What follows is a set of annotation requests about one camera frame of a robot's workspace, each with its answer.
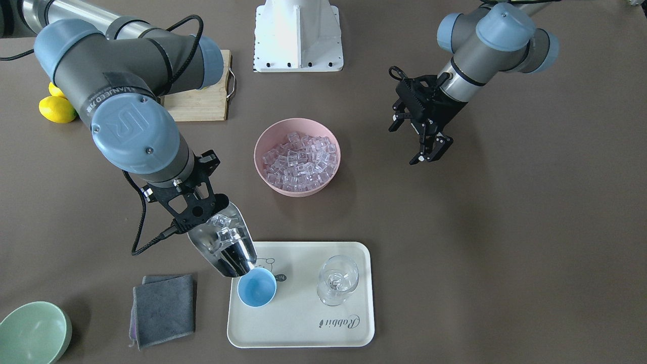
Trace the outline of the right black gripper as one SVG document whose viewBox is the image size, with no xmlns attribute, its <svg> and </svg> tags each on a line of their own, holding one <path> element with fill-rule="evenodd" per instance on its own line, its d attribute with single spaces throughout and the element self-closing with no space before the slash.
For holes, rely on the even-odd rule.
<svg viewBox="0 0 647 364">
<path fill-rule="evenodd" d="M 213 191 L 209 177 L 220 165 L 213 150 L 193 157 L 194 167 L 187 179 L 178 179 L 170 187 L 147 184 L 143 197 L 147 202 L 158 202 L 172 216 L 171 226 L 164 234 L 185 234 L 229 205 L 227 195 Z"/>
</svg>

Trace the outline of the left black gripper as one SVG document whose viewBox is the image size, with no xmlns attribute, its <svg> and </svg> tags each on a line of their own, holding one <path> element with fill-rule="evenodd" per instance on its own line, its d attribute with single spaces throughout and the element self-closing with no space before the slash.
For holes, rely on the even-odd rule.
<svg viewBox="0 0 647 364">
<path fill-rule="evenodd" d="M 417 134 L 419 126 L 426 126 L 428 133 L 436 133 L 420 134 L 419 152 L 409 165 L 437 161 L 453 144 L 453 138 L 441 132 L 467 103 L 456 101 L 441 89 L 449 80 L 449 75 L 424 75 L 402 77 L 398 81 L 398 99 L 392 106 L 394 115 L 389 131 L 397 131 L 405 120 L 409 120 Z"/>
</svg>

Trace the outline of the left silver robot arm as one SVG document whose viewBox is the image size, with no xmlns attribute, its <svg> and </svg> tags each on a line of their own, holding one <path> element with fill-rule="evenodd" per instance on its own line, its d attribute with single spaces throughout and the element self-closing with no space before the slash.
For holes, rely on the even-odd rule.
<svg viewBox="0 0 647 364">
<path fill-rule="evenodd" d="M 468 14 L 451 13 L 437 30 L 440 48 L 451 53 L 438 74 L 409 77 L 393 65 L 398 99 L 389 131 L 409 120 L 419 138 L 411 164 L 439 160 L 453 139 L 446 125 L 499 72 L 541 72 L 559 56 L 557 37 L 536 27 L 531 16 L 548 2 L 483 1 Z"/>
</svg>

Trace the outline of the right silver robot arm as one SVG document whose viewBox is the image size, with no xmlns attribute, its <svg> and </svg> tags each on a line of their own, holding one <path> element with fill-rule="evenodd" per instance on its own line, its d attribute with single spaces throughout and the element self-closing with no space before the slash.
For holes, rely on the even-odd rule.
<svg viewBox="0 0 647 364">
<path fill-rule="evenodd" d="M 183 234 L 229 205 L 209 177 L 213 151 L 196 155 L 160 97 L 215 85 L 217 44 L 179 35 L 83 1 L 2 1 L 2 37 L 35 37 L 35 57 L 69 99 L 107 160 L 145 180 L 139 195 L 172 215 Z"/>
</svg>

